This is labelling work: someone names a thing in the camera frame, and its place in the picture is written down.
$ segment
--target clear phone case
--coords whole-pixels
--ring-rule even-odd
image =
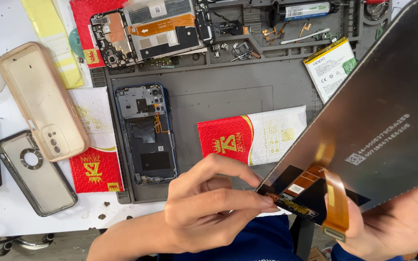
[[[29,42],[4,54],[0,71],[45,159],[57,162],[90,146],[49,51]]]
[[[43,158],[30,131],[1,140],[0,159],[38,216],[49,216],[77,202],[58,164]]]

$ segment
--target sleeve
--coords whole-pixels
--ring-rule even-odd
[[[332,261],[365,261],[365,260],[346,252],[340,246],[340,244],[335,244],[332,250]],[[389,259],[388,261],[403,261],[403,257],[397,256],[397,257]]]

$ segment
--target desk surface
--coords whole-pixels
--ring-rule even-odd
[[[73,29],[68,0],[53,1],[69,33]],[[38,41],[20,0],[0,0],[0,55],[28,41]],[[92,87],[89,70],[82,67],[86,87]],[[0,94],[0,139],[28,129],[25,120],[6,87]],[[73,186],[68,161],[60,167]],[[43,234],[62,231],[108,228],[125,220],[127,216],[138,217],[164,208],[164,202],[120,205],[116,193],[81,193],[78,203],[65,211],[49,217],[39,217],[24,197],[8,170],[1,163],[3,186],[0,187],[0,236]],[[287,213],[282,210],[276,213]],[[105,214],[104,220],[98,216]]]

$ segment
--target gray work mat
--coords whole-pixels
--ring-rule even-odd
[[[253,0],[252,5],[265,6],[261,2]],[[389,23],[391,11],[380,21],[369,21],[364,15],[365,6],[357,0],[350,2],[351,6],[344,6],[337,14],[312,21],[292,22],[285,27],[285,39],[297,38],[305,22],[313,23],[311,30],[305,34],[330,27],[348,37],[359,60],[374,43],[376,30],[386,28],[381,22]],[[327,46],[331,41],[307,39],[286,45],[279,45],[280,41],[277,41],[273,46],[267,47],[261,34],[261,29],[268,28],[263,21],[263,11],[246,6],[247,1],[241,0],[209,6],[211,10],[229,19],[239,16],[236,15],[237,12],[243,12],[240,19],[244,17],[245,25],[250,21],[252,29],[256,28],[251,35],[224,35],[217,38],[216,43],[233,45],[248,41],[252,49],[261,55],[261,59],[253,57],[252,60],[228,62],[233,58],[229,52],[224,53],[221,50],[221,57],[214,58],[214,52],[209,47],[208,52],[198,57],[191,54],[181,56],[180,64],[176,68],[161,68],[157,63],[150,65],[148,62],[146,66],[135,65],[122,71],[91,69],[95,86],[108,86],[120,152],[124,140],[118,129],[120,125],[113,95],[114,90],[119,87],[160,83],[169,91],[179,173],[188,171],[202,159],[197,122],[306,105],[309,123],[320,112],[323,104],[302,61],[316,52],[317,48]],[[216,15],[212,17],[214,22],[223,21],[218,20]],[[282,25],[282,22],[278,24],[277,29]],[[168,184],[136,185],[130,180],[126,155],[122,154],[120,160],[127,191],[118,193],[119,203],[166,200]],[[259,175],[266,176],[273,166],[270,163],[254,166],[253,169]],[[237,178],[233,179],[233,186],[235,189],[252,189]]]

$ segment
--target blue shirt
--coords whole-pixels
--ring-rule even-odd
[[[293,253],[293,239],[287,215],[253,219],[229,246],[199,253],[159,254],[158,261],[302,261]],[[333,247],[332,261],[364,261],[339,244]],[[403,261],[402,257],[390,261]]]

